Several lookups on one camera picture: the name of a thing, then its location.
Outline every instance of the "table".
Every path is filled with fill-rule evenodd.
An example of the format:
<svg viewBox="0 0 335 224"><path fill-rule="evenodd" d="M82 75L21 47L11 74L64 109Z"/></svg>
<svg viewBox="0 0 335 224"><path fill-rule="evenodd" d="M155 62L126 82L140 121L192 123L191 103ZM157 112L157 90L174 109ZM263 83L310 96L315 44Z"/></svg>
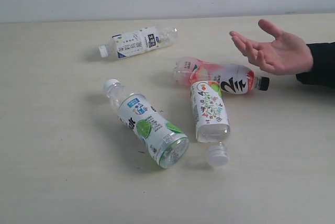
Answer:
<svg viewBox="0 0 335 224"><path fill-rule="evenodd" d="M332 223L335 92L271 76L267 92L225 95L231 161L212 169L195 142L192 56L249 66L228 32L271 40L260 17L178 19L178 43L118 61L98 46L166 21L0 24L0 223ZM335 14L265 17L306 42L334 41ZM191 144L168 170L113 114L110 78L141 91Z"/></svg>

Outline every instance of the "black sleeve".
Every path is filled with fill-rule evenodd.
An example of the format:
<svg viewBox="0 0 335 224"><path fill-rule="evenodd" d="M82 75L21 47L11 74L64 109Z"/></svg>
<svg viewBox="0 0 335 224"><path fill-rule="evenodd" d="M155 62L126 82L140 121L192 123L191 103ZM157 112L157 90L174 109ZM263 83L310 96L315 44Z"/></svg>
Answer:
<svg viewBox="0 0 335 224"><path fill-rule="evenodd" d="M313 56L313 67L309 72L297 74L297 80L303 84L335 88L335 42L307 46Z"/></svg>

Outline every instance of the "empty bottle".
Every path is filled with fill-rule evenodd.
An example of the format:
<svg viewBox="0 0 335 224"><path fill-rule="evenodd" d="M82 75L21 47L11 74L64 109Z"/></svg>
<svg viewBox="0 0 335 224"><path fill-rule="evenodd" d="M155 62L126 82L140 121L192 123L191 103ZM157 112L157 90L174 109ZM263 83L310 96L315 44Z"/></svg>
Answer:
<svg viewBox="0 0 335 224"><path fill-rule="evenodd" d="M99 47L102 58L123 59L147 51L164 48L177 41L175 27L149 27L112 36L108 44Z"/></svg>
<svg viewBox="0 0 335 224"><path fill-rule="evenodd" d="M191 86L191 100L196 122L196 139L206 145L206 159L211 166L229 162L223 141L230 135L230 126L219 83L200 81Z"/></svg>
<svg viewBox="0 0 335 224"><path fill-rule="evenodd" d="M244 65L208 63L190 57L177 60L174 77L182 85L213 80L220 84L222 91L233 94L244 94L253 89L266 91L270 83L268 77L255 76Z"/></svg>
<svg viewBox="0 0 335 224"><path fill-rule="evenodd" d="M181 129L157 113L142 94L116 79L105 83L104 92L120 121L137 135L159 166L167 169L179 160L189 143Z"/></svg>

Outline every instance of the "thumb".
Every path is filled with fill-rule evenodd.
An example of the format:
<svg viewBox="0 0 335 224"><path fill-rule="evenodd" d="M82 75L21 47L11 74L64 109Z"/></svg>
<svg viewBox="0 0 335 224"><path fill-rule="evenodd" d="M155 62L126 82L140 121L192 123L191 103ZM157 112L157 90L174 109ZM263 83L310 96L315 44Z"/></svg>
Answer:
<svg viewBox="0 0 335 224"><path fill-rule="evenodd" d="M281 29L275 26L272 22L265 19L259 20L258 26L260 26L260 28L266 33L274 36L276 39L283 34L283 31Z"/></svg>

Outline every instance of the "black bottle cap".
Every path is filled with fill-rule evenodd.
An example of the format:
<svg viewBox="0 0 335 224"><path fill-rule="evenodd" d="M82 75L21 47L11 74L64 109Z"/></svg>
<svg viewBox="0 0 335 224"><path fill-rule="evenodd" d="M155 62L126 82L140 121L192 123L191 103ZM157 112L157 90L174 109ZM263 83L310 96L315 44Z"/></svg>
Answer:
<svg viewBox="0 0 335 224"><path fill-rule="evenodd" d="M262 76L261 84L260 84L260 91L267 91L269 84L270 84L270 78Z"/></svg>

